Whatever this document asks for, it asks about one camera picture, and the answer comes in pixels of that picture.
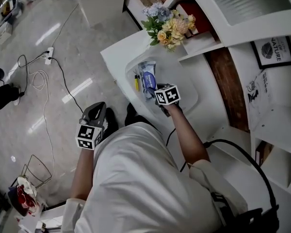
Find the snack package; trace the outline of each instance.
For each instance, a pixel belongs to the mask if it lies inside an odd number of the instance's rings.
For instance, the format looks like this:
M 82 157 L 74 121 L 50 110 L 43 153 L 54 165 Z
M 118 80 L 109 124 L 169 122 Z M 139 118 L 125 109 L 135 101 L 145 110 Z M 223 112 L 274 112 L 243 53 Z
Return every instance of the snack package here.
M 152 97 L 147 90 L 148 87 L 155 90 L 157 89 L 155 80 L 155 66 L 155 61 L 144 61 L 138 64 L 140 79 L 142 81 L 142 92 L 146 102 L 155 100 L 155 98 Z

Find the framed picture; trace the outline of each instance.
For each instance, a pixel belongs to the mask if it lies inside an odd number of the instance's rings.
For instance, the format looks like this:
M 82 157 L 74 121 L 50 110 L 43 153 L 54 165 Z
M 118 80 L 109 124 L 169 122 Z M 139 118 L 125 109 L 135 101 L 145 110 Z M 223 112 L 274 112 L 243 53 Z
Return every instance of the framed picture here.
M 288 36 L 251 42 L 259 68 L 291 66 L 291 42 Z

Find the power strip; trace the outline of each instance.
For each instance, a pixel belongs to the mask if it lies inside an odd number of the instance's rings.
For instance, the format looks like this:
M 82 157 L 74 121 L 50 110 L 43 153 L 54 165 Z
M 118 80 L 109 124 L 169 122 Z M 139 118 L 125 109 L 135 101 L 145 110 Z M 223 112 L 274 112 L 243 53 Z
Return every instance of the power strip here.
M 53 53 L 54 53 L 54 48 L 48 48 L 49 53 L 46 55 L 46 59 L 45 59 L 45 65 L 50 65 L 52 62 L 52 59 L 49 60 L 49 58 L 53 57 Z

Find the fiducial marker cube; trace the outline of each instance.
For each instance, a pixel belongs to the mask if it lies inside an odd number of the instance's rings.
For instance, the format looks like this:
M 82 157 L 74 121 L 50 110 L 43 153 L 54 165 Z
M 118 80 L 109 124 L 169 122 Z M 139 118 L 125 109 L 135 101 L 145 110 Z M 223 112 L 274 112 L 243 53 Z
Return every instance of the fiducial marker cube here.
M 156 90 L 155 97 L 159 105 L 169 105 L 181 99 L 178 88 L 174 84 Z
M 102 139 L 102 128 L 78 124 L 76 141 L 79 148 L 94 150 Z

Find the gray floor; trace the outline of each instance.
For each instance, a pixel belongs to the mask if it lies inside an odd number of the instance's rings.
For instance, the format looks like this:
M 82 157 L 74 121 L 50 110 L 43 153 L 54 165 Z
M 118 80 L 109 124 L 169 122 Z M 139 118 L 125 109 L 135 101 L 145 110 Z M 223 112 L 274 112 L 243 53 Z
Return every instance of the gray floor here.
M 16 64 L 17 58 L 25 54 L 32 60 L 46 51 L 54 41 L 61 25 L 76 5 L 75 0 L 41 0 L 22 16 L 14 28 L 13 35 L 0 46 L 0 67 L 7 73 Z M 58 27 L 38 44 L 42 35 Z M 86 26 L 80 8 L 73 12 L 54 44 L 54 57 L 58 59 L 65 72 L 68 88 L 73 90 L 84 81 L 90 85 L 75 95 L 81 108 L 105 101 L 112 107 L 123 125 L 128 101 L 114 84 L 100 55 L 100 51 L 115 42 L 138 31 L 128 13 L 104 21 L 94 28 Z M 80 149 L 76 147 L 75 130 L 81 116 L 73 100 L 63 103 L 67 95 L 59 67 L 53 61 L 50 66 L 40 59 L 31 65 L 31 72 L 44 70 L 48 76 L 49 101 L 45 114 L 48 130 L 54 149 L 55 175 L 39 192 L 49 205 L 64 201 L 69 196 L 74 169 Z M 0 189 L 6 191 L 13 180 L 21 173 L 23 165 L 35 154 L 52 172 L 52 155 L 49 140 L 42 119 L 47 91 L 35 90 L 30 84 L 19 106 L 8 104 L 0 111 Z M 24 89 L 26 72 L 15 71 L 8 82 L 19 84 Z M 38 178 L 47 177 L 46 170 L 37 161 L 30 166 Z

